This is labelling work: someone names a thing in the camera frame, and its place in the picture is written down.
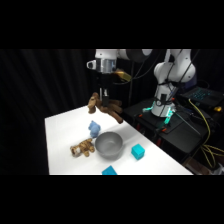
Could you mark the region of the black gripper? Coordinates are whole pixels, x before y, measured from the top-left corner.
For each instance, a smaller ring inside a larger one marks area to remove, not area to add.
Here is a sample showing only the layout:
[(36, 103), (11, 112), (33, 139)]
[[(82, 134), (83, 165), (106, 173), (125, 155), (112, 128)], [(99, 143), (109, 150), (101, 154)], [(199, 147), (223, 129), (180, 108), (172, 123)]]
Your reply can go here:
[(114, 81), (114, 73), (100, 73), (99, 74), (99, 99), (103, 107), (108, 107), (109, 105), (109, 88)]

